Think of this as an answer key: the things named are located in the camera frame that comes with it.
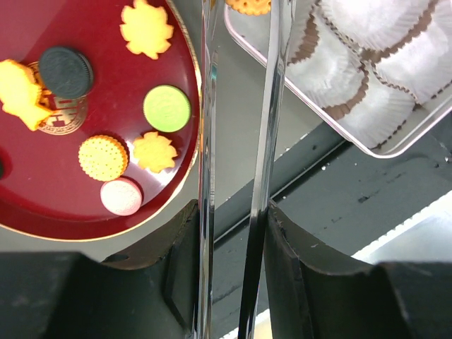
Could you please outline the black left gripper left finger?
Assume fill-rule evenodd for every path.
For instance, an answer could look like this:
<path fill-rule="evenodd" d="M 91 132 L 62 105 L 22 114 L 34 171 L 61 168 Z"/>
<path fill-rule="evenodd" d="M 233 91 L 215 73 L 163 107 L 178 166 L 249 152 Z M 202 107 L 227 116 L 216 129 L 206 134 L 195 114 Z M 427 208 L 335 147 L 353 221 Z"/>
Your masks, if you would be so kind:
<path fill-rule="evenodd" d="M 2 338 L 188 338 L 198 294 L 198 204 L 97 262 L 1 254 Z"/>

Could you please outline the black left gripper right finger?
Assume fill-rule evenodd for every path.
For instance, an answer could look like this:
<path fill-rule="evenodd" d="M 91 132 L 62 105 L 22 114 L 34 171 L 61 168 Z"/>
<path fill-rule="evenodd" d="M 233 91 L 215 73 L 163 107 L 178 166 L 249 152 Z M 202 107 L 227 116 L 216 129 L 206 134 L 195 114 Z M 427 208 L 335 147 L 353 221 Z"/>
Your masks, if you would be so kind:
<path fill-rule="evenodd" d="M 365 263 L 275 204 L 268 208 L 264 259 L 274 338 L 451 337 L 450 263 Z"/>

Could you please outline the silver metal tongs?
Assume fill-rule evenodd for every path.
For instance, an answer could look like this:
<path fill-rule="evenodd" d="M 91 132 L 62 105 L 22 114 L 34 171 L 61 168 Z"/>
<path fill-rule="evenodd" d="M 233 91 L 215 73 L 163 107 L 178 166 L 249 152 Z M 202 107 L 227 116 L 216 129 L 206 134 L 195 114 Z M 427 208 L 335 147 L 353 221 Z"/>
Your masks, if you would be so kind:
<path fill-rule="evenodd" d="M 246 248 L 238 338 L 254 336 L 258 291 L 270 199 L 280 106 L 285 84 L 290 33 L 296 1 L 272 1 L 268 58 L 264 84 L 256 171 L 252 191 L 250 230 Z M 213 247 L 215 216 L 215 113 L 218 51 L 214 34 L 218 2 L 202 1 L 201 29 L 201 144 L 199 155 L 198 206 L 200 210 L 200 271 L 196 338 L 211 337 L 213 305 Z"/>

